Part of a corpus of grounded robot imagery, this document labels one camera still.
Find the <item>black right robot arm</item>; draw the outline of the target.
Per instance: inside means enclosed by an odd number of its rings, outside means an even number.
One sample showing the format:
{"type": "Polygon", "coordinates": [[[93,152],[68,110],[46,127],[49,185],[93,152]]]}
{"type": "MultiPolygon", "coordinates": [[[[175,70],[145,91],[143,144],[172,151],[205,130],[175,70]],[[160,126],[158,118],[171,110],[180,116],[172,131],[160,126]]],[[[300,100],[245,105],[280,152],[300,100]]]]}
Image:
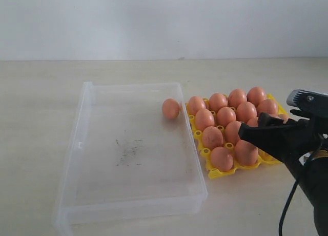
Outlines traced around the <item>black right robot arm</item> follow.
{"type": "Polygon", "coordinates": [[[262,113],[258,127],[241,124],[238,135],[284,163],[295,178],[279,222],[282,226],[291,199],[300,187],[313,206],[314,223],[319,235],[327,235],[327,119],[305,114],[297,121],[262,113]]]}

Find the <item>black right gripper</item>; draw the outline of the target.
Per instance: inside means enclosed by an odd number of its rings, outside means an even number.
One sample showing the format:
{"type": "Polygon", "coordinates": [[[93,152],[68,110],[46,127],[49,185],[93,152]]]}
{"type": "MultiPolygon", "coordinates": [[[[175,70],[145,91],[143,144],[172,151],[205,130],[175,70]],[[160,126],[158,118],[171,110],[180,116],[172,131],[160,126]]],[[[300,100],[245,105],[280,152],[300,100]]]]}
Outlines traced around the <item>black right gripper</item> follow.
{"type": "Polygon", "coordinates": [[[238,135],[262,149],[286,166],[300,166],[299,158],[307,152],[314,151],[323,135],[327,134],[327,118],[293,110],[305,116],[304,119],[289,118],[284,122],[278,115],[261,113],[258,117],[259,127],[250,127],[242,123],[238,135]]]}

